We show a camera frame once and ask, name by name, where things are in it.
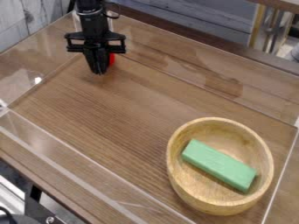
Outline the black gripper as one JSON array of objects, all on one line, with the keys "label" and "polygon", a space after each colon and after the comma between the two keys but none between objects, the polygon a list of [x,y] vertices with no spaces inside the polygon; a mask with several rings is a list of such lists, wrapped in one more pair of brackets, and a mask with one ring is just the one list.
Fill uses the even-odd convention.
[{"label": "black gripper", "polygon": [[[104,74],[109,65],[110,53],[125,53],[126,36],[108,31],[101,39],[85,39],[82,32],[71,32],[63,35],[66,39],[66,51],[71,53],[82,53],[87,62],[89,70],[93,74]],[[98,62],[93,49],[98,49]]]}]

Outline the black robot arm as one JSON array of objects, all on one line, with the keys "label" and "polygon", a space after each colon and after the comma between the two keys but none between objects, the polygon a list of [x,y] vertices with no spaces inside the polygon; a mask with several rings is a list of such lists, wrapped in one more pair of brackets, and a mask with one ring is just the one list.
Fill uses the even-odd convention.
[{"label": "black robot arm", "polygon": [[71,5],[81,31],[63,35],[66,51],[81,53],[90,72],[104,74],[110,66],[110,55],[126,52],[126,36],[112,32],[108,25],[108,19],[118,19],[118,16],[108,15],[106,0],[73,0]]}]

